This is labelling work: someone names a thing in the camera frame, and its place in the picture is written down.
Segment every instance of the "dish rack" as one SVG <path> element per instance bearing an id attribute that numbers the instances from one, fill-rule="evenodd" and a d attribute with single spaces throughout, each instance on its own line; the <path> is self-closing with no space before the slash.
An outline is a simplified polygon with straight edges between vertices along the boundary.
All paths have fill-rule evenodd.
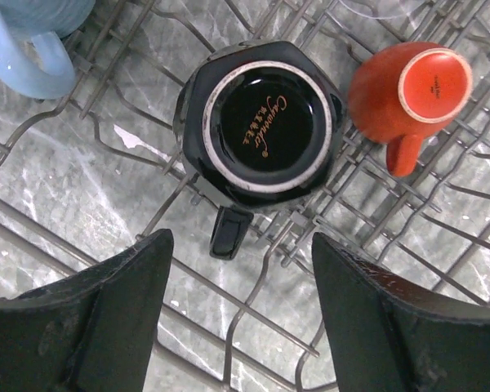
<path id="1" fill-rule="evenodd" d="M 149 155 L 119 148 L 109 143 L 109 138 L 102 133 L 104 117 L 96 112 L 105 95 L 112 94 L 118 100 L 117 105 L 139 121 L 155 124 L 162 132 L 172 132 L 171 106 L 167 116 L 162 118 L 152 113 L 153 110 L 132 103 L 115 75 L 124 62 L 137 58 L 167 78 L 167 83 L 178 88 L 183 86 L 188 73 L 185 71 L 179 76 L 175 67 L 164 65 L 159 58 L 159 46 L 152 51 L 139 46 L 142 40 L 136 37 L 145 31 L 149 18 L 166 20 L 183 29 L 185 35 L 169 37 L 170 42 L 189 39 L 207 54 L 224 44 L 234 43 L 226 42 L 214 30 L 207 29 L 207 24 L 200 27 L 196 19 L 200 14 L 194 9 L 194 3 L 117 0 L 98 5 L 84 27 L 65 39 L 78 70 L 76 87 L 55 105 L 40 103 L 52 107 L 25 118 L 12 132 L 7 131 L 7 139 L 0 141 L 0 176 L 1 167 L 5 172 L 16 145 L 29 138 L 29 132 L 37 124 L 66 114 L 91 124 L 94 144 L 106 155 L 157 168 L 163 176 L 177 183 L 149 223 L 141 225 L 136 239 L 154 231 L 175 200 L 186 194 L 192 206 L 209 205 L 182 171 L 180 151 L 174 149 L 149 158 Z M 218 8 L 209 3 L 217 3 Z M 318 322 L 311 332 L 298 336 L 288 331 L 282 321 L 259 310 L 262 291 L 275 285 L 278 279 L 283 280 L 289 270 L 313 282 L 310 239 L 314 232 L 323 231 L 369 261 L 435 292 L 490 306 L 490 0 L 429 1 L 408 18 L 379 21 L 356 16 L 338 0 L 273 0 L 269 4 L 258 2 L 253 10 L 244 4 L 237 0 L 204 3 L 207 13 L 216 15 L 215 20 L 224 19 L 222 16 L 218 19 L 220 12 L 226 12 L 225 18 L 233 17 L 232 23 L 243 33 L 243 39 L 293 41 L 331 76 L 343 93 L 357 65 L 374 52 L 398 42 L 439 42 L 466 56 L 474 69 L 474 93 L 470 102 L 453 124 L 428 140 L 416 170 L 407 178 L 391 177 L 385 170 L 381 148 L 362 138 L 351 122 L 347 122 L 343 129 L 344 144 L 327 185 L 305 205 L 272 216 L 259 216 L 252 225 L 253 246 L 263 259 L 254 284 L 243 298 L 200 273 L 195 265 L 180 257 L 173 260 L 173 269 L 195 280 L 197 287 L 212 292 L 218 301 L 225 300 L 233 306 L 232 321 L 218 334 L 179 311 L 174 301 L 172 305 L 164 303 L 160 323 L 174 323 L 197 336 L 198 351 L 189 349 L 189 355 L 184 355 L 158 331 L 154 353 L 165 363 L 201 381 L 190 390 L 205 387 L 214 390 L 335 390 L 337 384 L 330 362 L 320 365 L 321 376 L 306 375 L 307 369 L 313 366 L 310 362 L 330 355 L 323 323 Z M 160 43 L 166 47 L 169 41 Z M 186 69 L 194 69 L 196 62 L 191 65 Z M 367 203 L 367 195 L 371 196 L 370 203 Z M 6 221 L 23 226 L 73 259 L 72 263 L 63 262 L 31 237 L 20 236 L 6 222 L 0 222 L 0 238 L 48 265 L 57 272 L 54 278 L 73 274 L 97 262 L 89 252 L 65 240 L 55 230 L 40 225 L 35 218 L 2 198 L 0 214 Z M 313 309 L 318 310 L 317 297 L 309 296 Z M 305 318 L 306 306 L 301 308 L 298 320 Z M 263 346 L 256 347 L 254 355 L 240 349 L 235 338 L 244 318 L 250 319 L 253 323 L 250 325 L 256 329 L 243 335 L 253 344 Z M 270 345 L 268 336 L 276 336 L 272 341 L 280 340 L 290 346 L 286 351 L 293 353 L 294 358 L 267 354 L 280 350 Z M 200 365 L 207 347 L 218 353 L 215 358 L 220 361 L 220 371 L 217 373 Z M 255 375 L 250 376 L 251 382 L 246 385 L 237 375 L 243 369 Z"/>

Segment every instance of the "black mug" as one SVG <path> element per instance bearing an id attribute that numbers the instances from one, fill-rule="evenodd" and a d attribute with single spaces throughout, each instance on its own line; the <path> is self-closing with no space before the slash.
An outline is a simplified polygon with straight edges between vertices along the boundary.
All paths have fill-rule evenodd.
<path id="1" fill-rule="evenodd" d="M 196 69 L 173 128 L 187 174 L 220 206 L 211 256 L 233 259 L 255 212 L 300 203 L 324 185 L 343 116 L 337 89 L 289 42 L 243 42 Z"/>

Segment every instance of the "red mug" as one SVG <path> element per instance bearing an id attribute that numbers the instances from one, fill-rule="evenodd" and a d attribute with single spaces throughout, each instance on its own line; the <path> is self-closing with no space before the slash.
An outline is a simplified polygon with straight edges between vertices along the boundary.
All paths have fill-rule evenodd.
<path id="1" fill-rule="evenodd" d="M 413 172 L 422 141 L 446 127 L 472 90 L 472 69 L 456 52 L 433 42 L 388 47 L 354 74 L 348 104 L 354 125 L 387 144 L 393 176 Z"/>

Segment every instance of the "mug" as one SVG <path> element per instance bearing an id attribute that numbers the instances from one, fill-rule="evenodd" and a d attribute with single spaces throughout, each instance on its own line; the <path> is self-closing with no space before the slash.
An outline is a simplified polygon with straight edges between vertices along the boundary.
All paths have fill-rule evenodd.
<path id="1" fill-rule="evenodd" d="M 289 42 L 242 42 L 194 71 L 173 130 L 187 174 L 220 207 L 211 256 L 233 259 L 254 213 L 290 207 L 326 182 L 343 117 L 336 88 Z"/>
<path id="2" fill-rule="evenodd" d="M 389 173 L 407 176 L 422 141 L 459 114 L 471 90 L 472 69 L 456 52 L 433 42 L 400 43 L 355 72 L 349 113 L 368 139 L 387 144 Z"/>
<path id="3" fill-rule="evenodd" d="M 0 79 L 12 90 L 55 99 L 74 87 L 74 67 L 60 40 L 77 29 L 95 0 L 0 0 Z M 31 41 L 40 69 L 17 41 Z"/>

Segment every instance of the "circular rim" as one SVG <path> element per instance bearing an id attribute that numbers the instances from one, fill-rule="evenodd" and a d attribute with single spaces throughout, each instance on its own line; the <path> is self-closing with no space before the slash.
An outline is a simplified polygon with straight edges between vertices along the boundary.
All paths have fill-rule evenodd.
<path id="1" fill-rule="evenodd" d="M 408 71 L 414 66 L 414 64 L 421 60 L 423 57 L 427 57 L 430 55 L 433 55 L 435 53 L 441 53 L 444 55 L 451 56 L 453 59 L 456 59 L 459 64 L 461 64 L 461 67 L 465 71 L 466 78 L 468 80 L 468 83 L 466 84 L 466 90 L 465 94 L 461 98 L 461 101 L 457 106 L 452 109 L 451 112 L 448 114 L 445 114 L 444 116 L 441 117 L 436 117 L 436 118 L 428 118 L 428 117 L 423 117 L 416 113 L 415 111 L 412 110 L 412 108 L 408 105 L 407 103 L 407 98 L 405 97 L 405 78 L 408 75 Z M 472 68 L 468 64 L 468 62 L 465 60 L 465 58 L 452 49 L 448 48 L 434 48 L 434 49 L 427 49 L 426 51 L 422 51 L 419 55 L 414 56 L 410 61 L 408 61 L 407 65 L 405 68 L 403 68 L 403 72 L 399 76 L 399 82 L 398 82 L 398 98 L 399 98 L 399 103 L 403 107 L 404 111 L 407 112 L 407 114 L 412 117 L 413 119 L 421 122 L 421 123 L 427 123 L 427 124 L 435 124 L 435 123 L 441 123 L 443 121 L 446 121 L 454 116 L 456 116 L 461 110 L 465 107 L 466 102 L 470 98 L 470 93 L 472 92 Z"/>
<path id="2" fill-rule="evenodd" d="M 273 184 L 273 185 L 256 184 L 239 178 L 224 165 L 224 163 L 221 161 L 220 157 L 216 153 L 216 150 L 214 149 L 214 146 L 212 145 L 211 142 L 211 115 L 212 115 L 212 110 L 214 108 L 214 104 L 216 103 L 218 96 L 225 89 L 225 87 L 237 76 L 244 74 L 247 71 L 250 71 L 251 69 L 256 69 L 256 68 L 279 68 L 279 69 L 285 69 L 286 71 L 296 74 L 297 76 L 305 80 L 309 84 L 309 86 L 314 90 L 319 100 L 321 101 L 321 104 L 323 106 L 323 112 L 325 113 L 325 128 L 326 128 L 325 138 L 323 141 L 323 146 L 321 150 L 319 150 L 316 159 L 299 176 L 279 184 Z M 325 158 L 327 157 L 328 147 L 330 146 L 332 140 L 332 113 L 327 101 L 327 97 L 325 96 L 321 88 L 318 86 L 318 84 L 314 80 L 312 80 L 312 78 L 309 75 L 307 75 L 305 72 L 292 65 L 285 64 L 280 61 L 270 61 L 270 60 L 254 61 L 249 64 L 241 65 L 240 67 L 226 74 L 216 85 L 214 90 L 212 90 L 212 93 L 209 96 L 207 103 L 205 104 L 205 110 L 203 111 L 202 125 L 203 125 L 203 144 L 205 145 L 205 150 L 207 151 L 212 163 L 214 164 L 214 166 L 216 166 L 216 169 L 223 175 L 223 177 L 225 177 L 232 184 L 237 185 L 242 189 L 249 190 L 252 192 L 263 193 L 263 194 L 274 194 L 278 192 L 284 192 L 286 190 L 296 188 L 298 185 L 301 185 L 306 180 L 308 180 L 321 167 L 322 163 L 325 161 Z"/>

